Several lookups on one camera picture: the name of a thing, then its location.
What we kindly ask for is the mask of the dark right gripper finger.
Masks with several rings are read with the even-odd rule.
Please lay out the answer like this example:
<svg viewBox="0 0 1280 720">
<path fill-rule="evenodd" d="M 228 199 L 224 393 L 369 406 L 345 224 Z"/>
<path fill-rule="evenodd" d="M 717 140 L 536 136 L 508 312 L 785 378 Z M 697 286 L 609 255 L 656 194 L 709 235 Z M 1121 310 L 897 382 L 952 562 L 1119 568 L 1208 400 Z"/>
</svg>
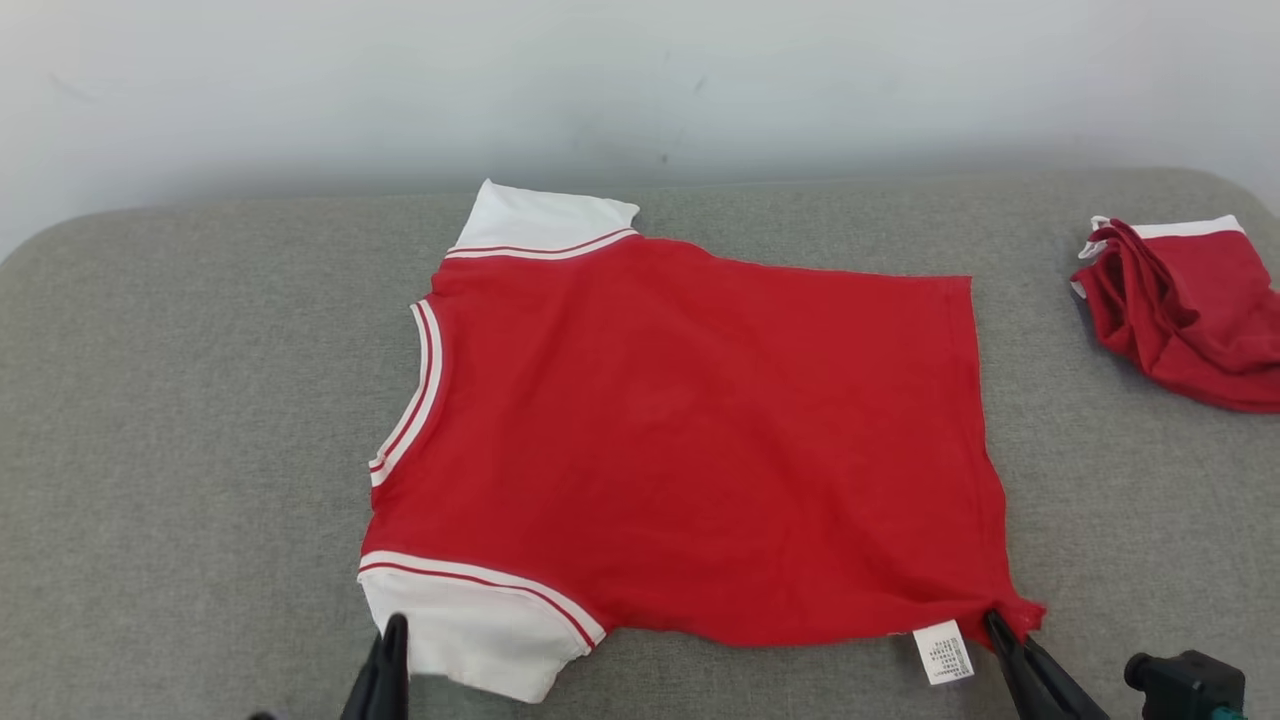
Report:
<svg viewBox="0 0 1280 720">
<path fill-rule="evenodd" d="M 986 614 L 984 625 L 1019 720 L 1110 720 L 1042 646 L 1019 639 L 997 610 Z"/>
</svg>

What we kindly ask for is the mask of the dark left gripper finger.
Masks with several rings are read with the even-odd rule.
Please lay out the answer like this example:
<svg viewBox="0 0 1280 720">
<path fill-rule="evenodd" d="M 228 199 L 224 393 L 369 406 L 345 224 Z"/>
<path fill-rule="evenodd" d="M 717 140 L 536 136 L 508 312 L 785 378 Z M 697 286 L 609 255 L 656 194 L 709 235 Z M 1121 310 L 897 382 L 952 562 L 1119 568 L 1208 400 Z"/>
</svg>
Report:
<svg viewBox="0 0 1280 720">
<path fill-rule="evenodd" d="M 408 620 L 393 614 L 371 644 L 340 720 L 408 720 Z"/>
</svg>

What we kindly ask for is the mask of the red shorts with white stripe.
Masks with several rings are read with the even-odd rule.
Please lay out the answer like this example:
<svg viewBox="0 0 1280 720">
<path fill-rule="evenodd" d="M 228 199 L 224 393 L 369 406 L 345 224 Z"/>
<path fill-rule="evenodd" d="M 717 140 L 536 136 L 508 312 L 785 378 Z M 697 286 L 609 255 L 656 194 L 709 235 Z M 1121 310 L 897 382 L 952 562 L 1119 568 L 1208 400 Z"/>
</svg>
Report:
<svg viewBox="0 0 1280 720">
<path fill-rule="evenodd" d="M 1280 291 L 1240 222 L 1094 217 L 1070 284 L 1096 340 L 1157 386 L 1280 414 Z"/>
</svg>

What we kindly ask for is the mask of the red jersey with white sleeves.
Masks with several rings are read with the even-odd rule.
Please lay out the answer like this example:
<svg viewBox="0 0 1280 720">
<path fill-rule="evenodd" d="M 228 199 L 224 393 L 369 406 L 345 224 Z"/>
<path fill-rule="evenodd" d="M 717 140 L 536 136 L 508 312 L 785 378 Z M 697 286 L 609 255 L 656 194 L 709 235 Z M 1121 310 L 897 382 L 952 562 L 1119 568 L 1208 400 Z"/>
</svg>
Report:
<svg viewBox="0 0 1280 720">
<path fill-rule="evenodd" d="M 1019 639 L 968 275 L 721 258 L 485 181 L 412 307 L 357 580 L 408 669 L 525 703 L 620 628 Z"/>
</svg>

